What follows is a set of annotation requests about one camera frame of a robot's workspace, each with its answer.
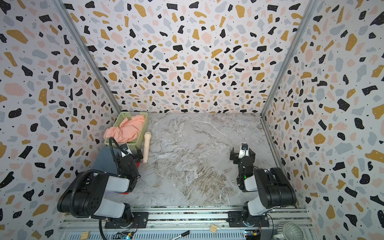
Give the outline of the pink graphic t-shirt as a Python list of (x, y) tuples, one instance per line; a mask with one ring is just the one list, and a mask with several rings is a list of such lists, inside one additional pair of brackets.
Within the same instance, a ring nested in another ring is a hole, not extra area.
[(104, 133), (104, 139), (113, 137), (118, 144), (129, 143), (139, 138), (146, 117), (138, 115), (130, 120), (125, 118), (118, 127), (111, 127)]

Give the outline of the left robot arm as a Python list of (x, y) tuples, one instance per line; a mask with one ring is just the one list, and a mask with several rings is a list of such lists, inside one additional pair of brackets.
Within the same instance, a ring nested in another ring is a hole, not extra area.
[(131, 193), (141, 177), (138, 165), (143, 159), (140, 148), (127, 144), (119, 145), (110, 137), (109, 147), (117, 173), (87, 170), (77, 175), (57, 203), (61, 213), (75, 218), (106, 220), (119, 228), (128, 228), (135, 223), (131, 206), (104, 197), (106, 192)]

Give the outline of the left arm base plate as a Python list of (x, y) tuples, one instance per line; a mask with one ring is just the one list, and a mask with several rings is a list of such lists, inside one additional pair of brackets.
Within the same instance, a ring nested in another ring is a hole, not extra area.
[(145, 229), (149, 219), (149, 212), (132, 212), (123, 214), (120, 219), (109, 219), (106, 221), (105, 229)]

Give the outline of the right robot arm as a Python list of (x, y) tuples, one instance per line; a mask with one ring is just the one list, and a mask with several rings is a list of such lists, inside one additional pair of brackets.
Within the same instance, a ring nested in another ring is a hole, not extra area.
[(280, 168), (262, 169), (254, 165), (256, 154), (247, 144), (240, 150), (231, 149), (230, 161), (238, 166), (237, 185), (244, 193), (258, 196), (245, 202), (241, 211), (228, 212), (231, 228), (268, 227), (267, 213), (274, 209), (294, 206), (297, 197), (293, 187)]

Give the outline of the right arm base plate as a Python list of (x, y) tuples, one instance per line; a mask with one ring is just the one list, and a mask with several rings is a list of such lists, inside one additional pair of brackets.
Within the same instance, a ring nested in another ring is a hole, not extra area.
[(263, 228), (270, 226), (267, 216), (251, 216), (246, 215), (242, 211), (229, 211), (227, 222), (229, 223), (230, 228)]

